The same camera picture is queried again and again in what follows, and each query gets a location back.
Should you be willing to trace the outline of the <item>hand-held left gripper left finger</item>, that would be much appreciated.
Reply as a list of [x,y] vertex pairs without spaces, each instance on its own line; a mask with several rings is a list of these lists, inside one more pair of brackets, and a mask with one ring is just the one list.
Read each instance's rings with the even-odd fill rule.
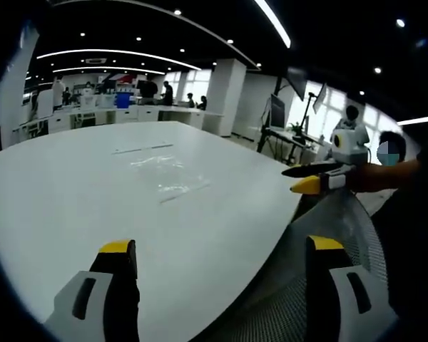
[[53,301],[44,327],[58,341],[139,341],[136,242],[102,246]]

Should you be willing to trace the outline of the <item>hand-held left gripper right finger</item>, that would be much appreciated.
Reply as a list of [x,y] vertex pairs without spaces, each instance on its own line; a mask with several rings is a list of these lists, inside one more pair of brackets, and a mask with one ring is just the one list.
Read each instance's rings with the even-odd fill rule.
[[338,241],[306,238],[305,275],[306,341],[381,341],[396,324],[387,286]]

